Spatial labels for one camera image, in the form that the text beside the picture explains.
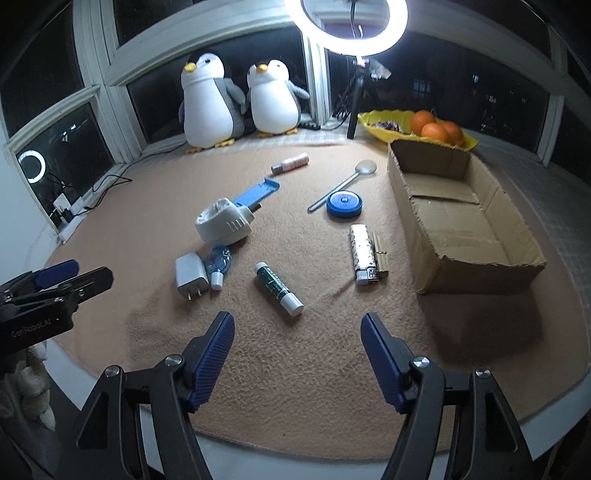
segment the fruit bowl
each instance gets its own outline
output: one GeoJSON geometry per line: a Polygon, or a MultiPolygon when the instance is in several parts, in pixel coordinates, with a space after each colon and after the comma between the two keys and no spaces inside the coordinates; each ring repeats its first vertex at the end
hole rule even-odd
{"type": "MultiPolygon", "coordinates": [[[[412,140],[415,142],[435,143],[450,148],[452,147],[450,144],[440,142],[439,140],[435,140],[434,138],[419,137],[417,135],[411,134],[410,121],[413,115],[414,112],[410,110],[373,110],[372,112],[360,113],[358,115],[358,118],[361,124],[369,131],[369,133],[371,133],[375,138],[385,143],[390,143],[394,139],[402,139],[412,140]],[[402,130],[405,133],[401,134],[393,130],[386,130],[385,128],[375,126],[375,124],[377,123],[388,121],[396,122],[399,126],[402,127],[402,130]]],[[[436,121],[437,123],[443,122],[443,120],[440,120],[438,118],[436,119],[436,121]]],[[[461,147],[457,148],[469,151],[478,145],[478,140],[473,136],[468,135],[464,130],[462,130],[462,135],[464,137],[464,144],[461,147]]]]}

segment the screw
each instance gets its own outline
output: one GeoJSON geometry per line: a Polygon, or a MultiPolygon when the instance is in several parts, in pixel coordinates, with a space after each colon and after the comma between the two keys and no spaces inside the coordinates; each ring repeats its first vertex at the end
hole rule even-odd
{"type": "Polygon", "coordinates": [[[487,368],[480,367],[476,369],[476,375],[478,375],[480,378],[489,378],[491,376],[491,371],[487,368]]]}
{"type": "Polygon", "coordinates": [[[119,375],[120,368],[117,365],[111,365],[110,367],[105,368],[105,376],[106,377],[116,377],[119,375]]]}
{"type": "Polygon", "coordinates": [[[431,362],[426,356],[419,355],[413,358],[413,363],[417,368],[427,368],[431,362]]]}
{"type": "Polygon", "coordinates": [[[176,367],[177,365],[180,364],[180,362],[183,361],[183,357],[180,355],[177,355],[176,353],[174,355],[169,355],[168,357],[166,357],[166,359],[164,360],[164,363],[168,366],[168,367],[176,367]]]}

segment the plastic bottle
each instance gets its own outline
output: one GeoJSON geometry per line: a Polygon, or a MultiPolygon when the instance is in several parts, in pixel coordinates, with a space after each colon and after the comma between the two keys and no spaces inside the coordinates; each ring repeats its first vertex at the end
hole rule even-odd
{"type": "Polygon", "coordinates": [[[304,304],[293,294],[280,278],[264,262],[259,262],[255,267],[256,276],[273,296],[279,300],[292,317],[298,316],[304,310],[304,304]]]}
{"type": "Polygon", "coordinates": [[[228,247],[216,247],[205,259],[205,268],[211,276],[212,290],[220,291],[223,286],[223,276],[230,269],[232,257],[228,247]]]}
{"type": "Polygon", "coordinates": [[[307,165],[310,162],[310,157],[308,157],[307,153],[302,153],[296,157],[288,158],[287,160],[278,163],[277,165],[273,165],[271,167],[271,173],[273,175],[277,175],[283,173],[285,171],[293,170],[294,168],[300,168],[304,165],[307,165]]]}

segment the penguin plush toy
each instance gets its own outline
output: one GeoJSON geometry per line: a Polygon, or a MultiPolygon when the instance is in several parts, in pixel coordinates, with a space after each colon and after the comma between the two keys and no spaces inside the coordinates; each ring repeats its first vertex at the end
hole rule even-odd
{"type": "Polygon", "coordinates": [[[223,63],[213,53],[201,55],[197,63],[189,62],[183,69],[184,100],[178,119],[193,147],[188,153],[232,145],[244,133],[239,111],[246,101],[244,92],[223,76],[223,63]]]}
{"type": "Polygon", "coordinates": [[[296,134],[301,117],[297,97],[308,100],[310,94],[290,82],[285,63],[271,60],[269,64],[252,65],[247,80],[249,90],[241,111],[244,114],[250,104],[259,137],[296,134]]]}

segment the beige carpet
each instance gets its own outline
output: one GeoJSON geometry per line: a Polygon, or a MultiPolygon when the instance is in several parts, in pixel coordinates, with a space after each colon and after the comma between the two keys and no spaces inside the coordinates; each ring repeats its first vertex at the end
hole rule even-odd
{"type": "MultiPolygon", "coordinates": [[[[385,145],[351,142],[220,150],[138,167],[130,173],[133,183],[109,192],[53,258],[75,258],[82,271],[106,265],[115,275],[113,288],[84,303],[74,329],[58,341],[95,375],[110,364],[147,368],[182,351],[219,310],[228,310],[236,318],[236,339],[211,401],[193,417],[195,428],[320,458],[386,458],[402,425],[384,403],[361,344],[359,324],[368,311],[441,367],[490,367],[520,419],[580,380],[589,363],[580,299],[535,213],[502,172],[496,173],[532,227],[547,268],[519,296],[417,298],[386,167],[385,145]],[[193,250],[207,253],[195,217],[302,151],[310,165],[278,178],[280,190],[264,201],[252,235],[234,250],[223,291],[192,303],[181,298],[174,260],[193,250]],[[388,247],[391,274],[384,283],[358,288],[349,222],[306,208],[363,158],[374,159],[378,172],[350,189],[363,197],[358,221],[379,230],[388,247]],[[261,288],[252,272],[260,261],[306,305],[301,317],[288,317],[261,288]]],[[[449,420],[441,447],[449,444],[449,420]]]]}

